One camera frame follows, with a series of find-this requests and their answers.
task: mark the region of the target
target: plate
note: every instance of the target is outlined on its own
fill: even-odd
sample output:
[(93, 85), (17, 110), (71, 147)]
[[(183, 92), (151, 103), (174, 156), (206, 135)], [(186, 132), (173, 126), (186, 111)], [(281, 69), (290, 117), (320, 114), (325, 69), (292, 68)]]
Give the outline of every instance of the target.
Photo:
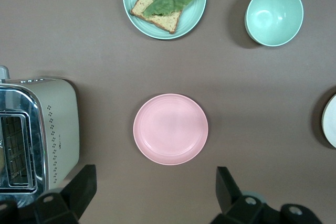
[(201, 107), (180, 94), (162, 94), (138, 111), (133, 135), (139, 150), (162, 165), (193, 159), (204, 147), (208, 122)]
[(336, 95), (334, 95), (322, 115), (322, 129), (325, 137), (336, 148)]
[(156, 39), (175, 39), (181, 37), (193, 29), (201, 19), (205, 9), (206, 0), (192, 0), (182, 11), (176, 32), (169, 34), (146, 21), (143, 21), (130, 14), (137, 0), (123, 0), (127, 16), (133, 25), (144, 34)]

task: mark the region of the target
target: bowl rim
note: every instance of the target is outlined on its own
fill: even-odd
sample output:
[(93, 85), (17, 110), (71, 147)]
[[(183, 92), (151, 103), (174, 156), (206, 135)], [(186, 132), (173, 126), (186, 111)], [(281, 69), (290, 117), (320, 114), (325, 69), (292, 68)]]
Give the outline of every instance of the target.
[(296, 34), (299, 32), (299, 30), (301, 29), (301, 26), (302, 26), (302, 23), (303, 23), (303, 17), (304, 17), (304, 9), (303, 9), (302, 0), (299, 0), (300, 6), (301, 6), (301, 10), (302, 10), (302, 17), (301, 17), (300, 25), (299, 25), (297, 31), (294, 33), (294, 35), (293, 35), (291, 38), (289, 38), (288, 40), (286, 40), (285, 42), (282, 42), (282, 43), (280, 43), (280, 44), (271, 45), (271, 44), (267, 44), (267, 43), (261, 42), (260, 40), (258, 40), (258, 39), (255, 38), (255, 36), (250, 32), (250, 30), (249, 30), (249, 28), (248, 28), (248, 25), (249, 25), (249, 24), (248, 24), (247, 14), (248, 14), (248, 12), (249, 12), (249, 10), (250, 10), (250, 7), (251, 7), (251, 4), (252, 4), (253, 1), (254, 1), (254, 0), (251, 0), (251, 1), (250, 1), (250, 3), (248, 4), (248, 7), (247, 7), (247, 9), (246, 9), (246, 12), (245, 12), (245, 28), (246, 28), (246, 31), (247, 31), (247, 33), (249, 34), (249, 36), (250, 36), (253, 40), (255, 40), (256, 42), (258, 42), (259, 44), (264, 45), (264, 46), (269, 46), (269, 47), (277, 47), (277, 46), (281, 46), (281, 45), (286, 44), (286, 43), (288, 43), (289, 41), (291, 41), (291, 40), (296, 36)]

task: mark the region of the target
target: teal plate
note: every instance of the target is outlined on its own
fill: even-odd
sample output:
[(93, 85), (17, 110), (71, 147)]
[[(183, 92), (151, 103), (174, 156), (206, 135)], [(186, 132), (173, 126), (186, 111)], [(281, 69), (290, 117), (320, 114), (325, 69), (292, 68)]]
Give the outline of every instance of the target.
[(157, 28), (153, 24), (132, 16), (130, 14), (130, 10), (135, 5), (136, 1), (137, 0), (123, 0), (127, 16), (137, 29), (142, 31), (144, 34), (156, 39), (175, 39), (188, 33), (197, 25), (201, 19), (206, 4), (206, 0), (192, 0), (183, 9), (176, 32), (174, 34), (170, 34), (167, 31)]

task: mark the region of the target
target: pink plate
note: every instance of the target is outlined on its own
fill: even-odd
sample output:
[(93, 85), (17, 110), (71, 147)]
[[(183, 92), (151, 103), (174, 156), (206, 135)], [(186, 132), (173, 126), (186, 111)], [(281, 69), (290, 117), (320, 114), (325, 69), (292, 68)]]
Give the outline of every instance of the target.
[(162, 94), (146, 102), (133, 126), (139, 150), (162, 165), (194, 158), (205, 145), (208, 122), (201, 107), (180, 94)]

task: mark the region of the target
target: bread crust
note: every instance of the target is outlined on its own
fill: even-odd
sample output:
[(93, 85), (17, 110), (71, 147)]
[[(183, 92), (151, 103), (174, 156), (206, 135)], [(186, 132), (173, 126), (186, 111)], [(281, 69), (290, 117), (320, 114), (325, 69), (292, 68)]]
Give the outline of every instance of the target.
[[(152, 15), (151, 18), (146, 18), (142, 15), (142, 12), (151, 4), (153, 0), (136, 0), (134, 7), (130, 10), (130, 14), (144, 20), (148, 23), (154, 24), (156, 27), (168, 31), (170, 34), (174, 34), (177, 29), (177, 25), (180, 21), (180, 16), (182, 10), (178, 12), (173, 12), (171, 15), (168, 16), (160, 16), (160, 15)], [(172, 27), (164, 26), (162, 19), (166, 19), (165, 21), (169, 21)]]

